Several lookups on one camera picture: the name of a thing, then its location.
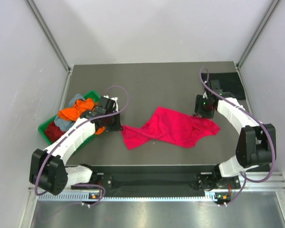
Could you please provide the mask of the pink t-shirt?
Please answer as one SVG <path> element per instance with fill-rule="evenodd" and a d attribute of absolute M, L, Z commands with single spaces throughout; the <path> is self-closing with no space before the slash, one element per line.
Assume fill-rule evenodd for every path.
<path fill-rule="evenodd" d="M 190 116 L 158 107 L 140 128 L 123 126 L 122 136 L 127 149 L 135 149 L 150 140 L 158 140 L 184 148 L 191 148 L 207 136 L 219 133 L 220 127 L 209 119 Z"/>

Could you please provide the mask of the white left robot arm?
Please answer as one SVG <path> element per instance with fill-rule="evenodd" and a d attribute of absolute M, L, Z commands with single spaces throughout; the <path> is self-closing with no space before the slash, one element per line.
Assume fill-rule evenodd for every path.
<path fill-rule="evenodd" d="M 37 149 L 31 157 L 29 182 L 38 189 L 53 195 L 60 194 L 66 187 L 84 184 L 94 188 L 98 184 L 98 176 L 91 166 L 78 165 L 66 167 L 66 163 L 74 152 L 99 130 L 108 132 L 120 131 L 120 112 L 117 98 L 105 95 L 92 110 L 84 111 L 73 126 L 56 142 L 47 148 Z"/>

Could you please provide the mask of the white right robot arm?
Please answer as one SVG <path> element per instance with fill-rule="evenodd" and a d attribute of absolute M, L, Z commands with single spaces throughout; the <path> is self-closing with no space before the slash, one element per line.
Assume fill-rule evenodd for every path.
<path fill-rule="evenodd" d="M 271 165 L 269 179 L 276 162 L 276 129 L 272 124 L 263 124 L 247 112 L 230 92 L 220 87 L 211 89 L 211 82 L 202 81 L 204 94 L 198 95 L 195 102 L 195 114 L 211 119 L 215 112 L 224 116 L 236 129 L 239 138 L 235 155 L 216 165 L 212 172 L 212 182 L 218 188 L 225 187 L 230 178 L 253 168 Z"/>

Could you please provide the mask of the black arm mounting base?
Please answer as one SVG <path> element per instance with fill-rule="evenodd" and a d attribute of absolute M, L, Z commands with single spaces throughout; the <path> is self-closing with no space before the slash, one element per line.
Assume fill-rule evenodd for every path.
<path fill-rule="evenodd" d="M 91 182 L 123 186 L 188 186 L 194 190 L 237 190 L 238 177 L 223 178 L 214 165 L 94 166 Z"/>

